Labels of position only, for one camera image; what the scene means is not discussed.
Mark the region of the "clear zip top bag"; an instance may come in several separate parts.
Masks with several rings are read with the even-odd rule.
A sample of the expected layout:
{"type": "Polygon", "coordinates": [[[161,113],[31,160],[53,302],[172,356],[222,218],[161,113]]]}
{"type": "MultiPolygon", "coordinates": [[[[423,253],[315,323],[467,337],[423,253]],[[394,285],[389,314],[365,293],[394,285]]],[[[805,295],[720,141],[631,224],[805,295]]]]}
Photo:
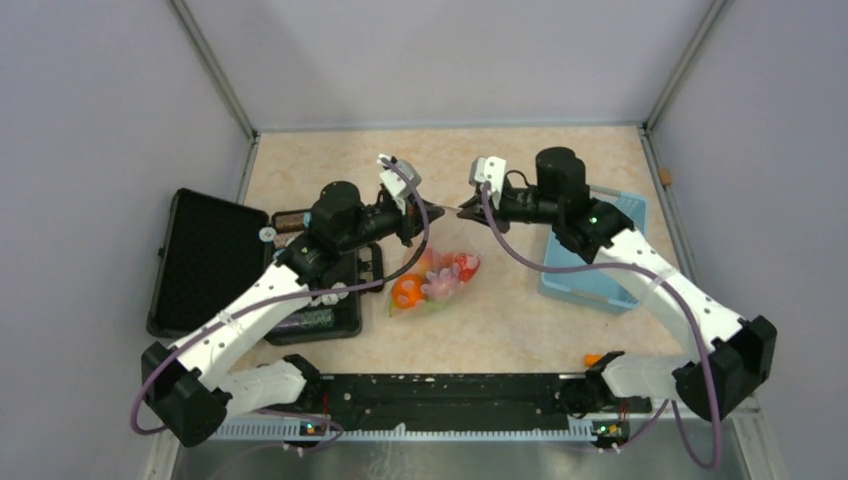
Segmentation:
{"type": "Polygon", "coordinates": [[[483,266],[484,253],[473,236],[473,222],[459,210],[430,224],[423,253],[406,273],[393,280],[387,303],[391,318],[425,316],[456,304],[483,266]]]}

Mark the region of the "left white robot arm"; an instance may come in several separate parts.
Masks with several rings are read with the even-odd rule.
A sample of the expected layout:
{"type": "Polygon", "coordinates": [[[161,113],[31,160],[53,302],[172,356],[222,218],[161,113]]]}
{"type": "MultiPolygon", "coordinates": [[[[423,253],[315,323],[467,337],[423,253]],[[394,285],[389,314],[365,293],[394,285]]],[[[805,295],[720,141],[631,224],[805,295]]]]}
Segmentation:
{"type": "Polygon", "coordinates": [[[206,441],[232,417],[275,404],[308,413],[319,404],[320,386],[307,377],[311,364],[294,355],[268,366],[234,373],[236,361],[291,314],[324,296],[359,291],[336,273],[347,254],[395,235],[404,245],[427,238],[443,208],[416,188],[382,186],[376,203],[361,201],[358,188],[333,182],[309,210],[304,231],[284,247],[261,276],[211,320],[169,346],[152,343],[141,356],[142,385],[133,400],[130,427],[147,406],[185,447],[206,441]]]}

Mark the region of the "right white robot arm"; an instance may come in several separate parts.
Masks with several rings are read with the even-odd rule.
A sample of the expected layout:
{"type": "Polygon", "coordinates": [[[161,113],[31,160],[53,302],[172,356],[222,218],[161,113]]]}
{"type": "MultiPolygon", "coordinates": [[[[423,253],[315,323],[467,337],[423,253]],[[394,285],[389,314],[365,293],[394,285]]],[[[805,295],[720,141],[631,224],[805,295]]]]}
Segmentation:
{"type": "Polygon", "coordinates": [[[776,327],[723,306],[665,260],[626,213],[593,193],[573,150],[543,149],[535,169],[538,182],[519,188],[510,183],[504,159],[476,158],[469,173],[475,194],[461,205],[461,218],[489,226],[498,240],[517,222],[550,227],[581,262],[539,271],[602,271],[683,350],[661,357],[606,354],[586,373],[589,404],[612,412],[626,398],[651,397],[682,403],[706,421],[726,418],[769,378],[776,327]]]}

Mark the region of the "peach fruit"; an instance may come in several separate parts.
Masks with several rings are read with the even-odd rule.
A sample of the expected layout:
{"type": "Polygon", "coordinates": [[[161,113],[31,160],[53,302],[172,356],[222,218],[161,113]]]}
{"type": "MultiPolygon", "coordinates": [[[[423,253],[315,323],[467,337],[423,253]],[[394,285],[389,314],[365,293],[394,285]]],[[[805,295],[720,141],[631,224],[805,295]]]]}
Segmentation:
{"type": "Polygon", "coordinates": [[[431,248],[426,248],[422,255],[416,260],[411,273],[425,276],[427,272],[435,271],[438,268],[439,254],[435,253],[431,248]]]}

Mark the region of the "green apple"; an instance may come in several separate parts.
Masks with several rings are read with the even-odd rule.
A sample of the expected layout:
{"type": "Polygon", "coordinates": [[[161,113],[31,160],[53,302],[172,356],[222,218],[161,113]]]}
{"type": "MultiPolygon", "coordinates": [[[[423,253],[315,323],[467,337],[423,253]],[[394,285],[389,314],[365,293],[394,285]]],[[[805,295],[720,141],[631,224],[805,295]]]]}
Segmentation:
{"type": "Polygon", "coordinates": [[[423,306],[422,312],[426,315],[436,314],[447,308],[449,304],[448,300],[430,300],[423,306]]]}

